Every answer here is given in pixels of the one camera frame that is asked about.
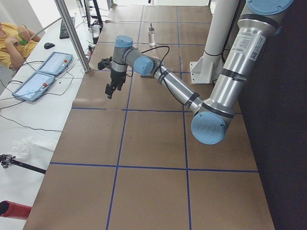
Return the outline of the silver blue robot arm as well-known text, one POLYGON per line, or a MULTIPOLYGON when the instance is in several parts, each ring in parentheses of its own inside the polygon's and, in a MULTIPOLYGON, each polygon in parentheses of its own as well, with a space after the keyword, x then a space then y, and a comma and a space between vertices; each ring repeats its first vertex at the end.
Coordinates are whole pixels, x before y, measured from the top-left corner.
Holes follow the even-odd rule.
POLYGON ((222 141, 234 117, 233 106, 269 36, 277 34, 290 0, 248 0, 238 19, 239 32, 208 99, 202 99, 169 70, 162 60, 142 54, 126 35, 116 37, 113 56, 102 59, 99 69, 111 71, 106 94, 121 90, 131 67, 143 77, 155 78, 193 114, 191 131, 199 142, 213 145, 222 141))

